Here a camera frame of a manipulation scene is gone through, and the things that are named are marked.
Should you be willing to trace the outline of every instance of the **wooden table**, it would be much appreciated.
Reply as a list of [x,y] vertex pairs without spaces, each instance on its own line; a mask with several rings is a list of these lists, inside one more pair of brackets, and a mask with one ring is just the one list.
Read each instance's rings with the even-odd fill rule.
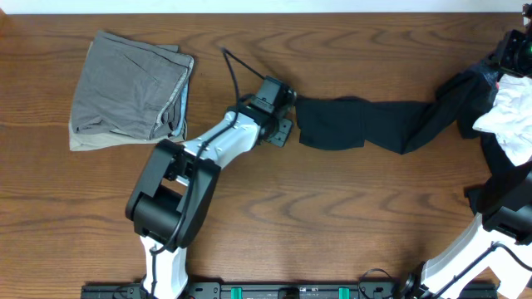
[[[515,13],[9,17],[0,29],[0,297],[75,298],[86,282],[145,274],[124,208],[152,146],[68,149],[72,96],[98,29],[195,57],[195,137],[234,101],[221,46],[307,96],[433,101],[520,24]],[[261,84],[242,67],[237,76],[243,92]],[[321,151],[298,136],[224,170],[189,273],[327,282],[380,267],[400,277],[460,234],[472,220],[462,189],[490,177],[479,140],[462,140],[455,125],[406,155],[370,143]]]

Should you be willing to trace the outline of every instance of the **black cloth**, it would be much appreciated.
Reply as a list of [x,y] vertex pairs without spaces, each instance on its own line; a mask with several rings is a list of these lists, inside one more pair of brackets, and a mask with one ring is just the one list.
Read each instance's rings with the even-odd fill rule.
[[462,136],[475,137],[471,126],[487,112],[485,103],[491,96],[491,84],[475,71],[451,78],[436,91],[434,103],[300,96],[296,101],[299,142],[321,150],[346,150],[363,147],[367,140],[406,154],[430,142],[455,120]]
[[480,133],[480,145],[484,152],[485,161],[493,175],[504,174],[515,168],[502,150],[493,133]]

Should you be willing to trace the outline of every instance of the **green clip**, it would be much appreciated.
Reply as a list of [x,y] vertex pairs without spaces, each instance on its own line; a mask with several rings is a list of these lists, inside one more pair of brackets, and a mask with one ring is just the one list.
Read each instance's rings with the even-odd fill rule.
[[339,297],[338,299],[349,299],[349,288],[348,287],[340,287],[338,289]]
[[242,299],[242,287],[231,288],[231,299]]

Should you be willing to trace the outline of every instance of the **gray cloth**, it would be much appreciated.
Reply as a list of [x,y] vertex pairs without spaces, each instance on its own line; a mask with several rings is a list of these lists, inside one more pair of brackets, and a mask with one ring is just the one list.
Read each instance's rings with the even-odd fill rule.
[[119,130],[139,140],[170,134],[185,117],[180,93],[194,65],[176,51],[98,32],[74,95],[73,133]]
[[129,135],[120,132],[119,130],[113,130],[108,133],[100,134],[76,134],[72,130],[71,122],[68,122],[68,134],[70,141],[71,151],[86,151],[86,150],[99,150],[115,145],[146,145],[155,144],[163,139],[168,139],[172,142],[181,142],[186,139],[186,121],[181,127],[181,132],[178,135],[171,135],[170,137],[160,137],[152,140],[140,140],[133,138]]
[[[181,91],[181,107],[180,114],[186,114],[186,104],[188,100],[188,82],[185,84],[185,87]],[[168,139],[172,142],[181,142],[186,140],[186,117],[181,117],[180,122],[177,125],[177,128],[168,136]],[[131,144],[155,144],[159,141],[166,139],[167,137],[155,138],[152,140],[140,140],[133,138],[124,132],[115,129],[106,133],[98,134],[76,134],[72,130],[71,120],[68,122],[68,136],[69,136],[69,145],[71,151],[86,151],[86,150],[99,150],[110,146],[115,145],[131,145]]]

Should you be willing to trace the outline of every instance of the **white cloth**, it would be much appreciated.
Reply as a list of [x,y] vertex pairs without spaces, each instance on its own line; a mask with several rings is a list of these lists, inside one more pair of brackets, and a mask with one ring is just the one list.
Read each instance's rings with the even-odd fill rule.
[[495,133],[508,159],[519,166],[532,157],[532,79],[504,75],[493,108],[473,129]]

